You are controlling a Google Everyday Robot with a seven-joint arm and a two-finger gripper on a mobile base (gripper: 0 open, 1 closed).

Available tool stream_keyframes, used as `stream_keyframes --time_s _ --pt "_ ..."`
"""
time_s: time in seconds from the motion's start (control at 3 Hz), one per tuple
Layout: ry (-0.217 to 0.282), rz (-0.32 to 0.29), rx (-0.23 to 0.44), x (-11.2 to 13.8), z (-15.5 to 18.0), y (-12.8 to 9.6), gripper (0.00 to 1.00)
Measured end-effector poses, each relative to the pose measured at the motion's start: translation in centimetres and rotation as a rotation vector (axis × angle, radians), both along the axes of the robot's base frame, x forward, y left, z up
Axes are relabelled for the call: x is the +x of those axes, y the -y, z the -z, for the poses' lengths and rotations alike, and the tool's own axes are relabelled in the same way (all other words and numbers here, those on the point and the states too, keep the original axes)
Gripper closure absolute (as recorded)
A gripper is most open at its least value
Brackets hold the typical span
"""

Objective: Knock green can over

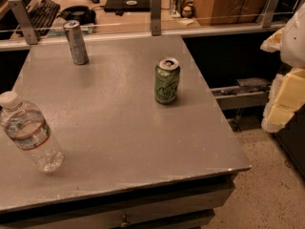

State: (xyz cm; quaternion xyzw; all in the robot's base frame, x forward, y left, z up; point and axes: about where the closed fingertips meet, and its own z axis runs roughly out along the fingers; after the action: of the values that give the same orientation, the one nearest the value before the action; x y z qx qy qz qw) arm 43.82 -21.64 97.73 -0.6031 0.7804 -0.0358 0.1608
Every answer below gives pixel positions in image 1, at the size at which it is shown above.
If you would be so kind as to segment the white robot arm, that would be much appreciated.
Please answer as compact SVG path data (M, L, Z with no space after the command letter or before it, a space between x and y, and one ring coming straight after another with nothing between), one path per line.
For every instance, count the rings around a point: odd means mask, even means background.
M291 67L305 68L305 3L284 28L280 56Z

